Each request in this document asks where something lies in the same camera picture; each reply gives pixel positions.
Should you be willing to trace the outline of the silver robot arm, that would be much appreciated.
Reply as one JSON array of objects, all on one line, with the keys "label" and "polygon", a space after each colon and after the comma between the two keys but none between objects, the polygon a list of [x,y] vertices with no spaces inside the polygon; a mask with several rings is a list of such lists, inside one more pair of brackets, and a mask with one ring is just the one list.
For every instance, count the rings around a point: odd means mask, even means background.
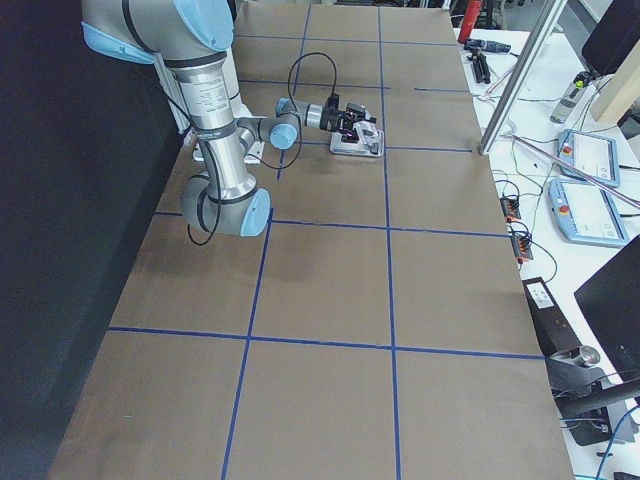
[{"label": "silver robot arm", "polygon": [[238,93],[231,51],[232,1],[85,1],[87,46],[138,64],[163,61],[180,92],[175,107],[197,136],[205,171],[192,176],[181,195],[188,225],[209,234],[259,235],[267,225],[270,195],[246,168],[257,144],[287,150],[305,127],[331,133],[334,153],[378,157],[384,134],[367,109],[339,107],[331,93],[322,105],[279,99],[275,115],[253,117]]}]

